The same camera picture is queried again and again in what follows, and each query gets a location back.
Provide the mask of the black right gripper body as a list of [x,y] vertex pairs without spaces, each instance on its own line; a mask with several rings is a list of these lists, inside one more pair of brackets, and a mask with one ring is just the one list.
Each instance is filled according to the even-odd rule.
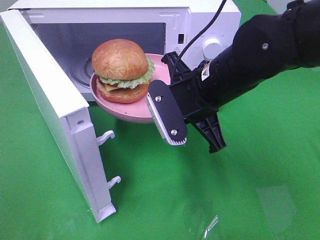
[[210,111],[219,111],[217,107],[209,105],[209,102],[205,100],[198,84],[197,74],[199,70],[208,63],[209,61],[203,60],[199,66],[192,71],[191,78],[172,84],[170,87],[186,124],[191,124],[194,117],[198,115],[204,115]]

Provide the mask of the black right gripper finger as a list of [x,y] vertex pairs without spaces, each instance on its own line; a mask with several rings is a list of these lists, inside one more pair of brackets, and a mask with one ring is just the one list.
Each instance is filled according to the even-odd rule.
[[168,67],[171,85],[186,81],[192,76],[192,70],[181,60],[175,51],[166,53],[162,57],[161,62]]
[[209,153],[216,153],[227,146],[217,111],[199,114],[192,120],[192,125],[209,144]]

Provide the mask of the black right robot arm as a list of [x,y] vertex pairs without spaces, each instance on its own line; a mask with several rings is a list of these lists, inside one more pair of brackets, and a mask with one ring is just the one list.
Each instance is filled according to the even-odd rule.
[[162,61],[171,84],[159,87],[156,109],[167,128],[201,122],[217,109],[287,70],[320,64],[320,3],[295,0],[279,15],[259,14],[236,32],[231,46],[189,69],[175,52]]

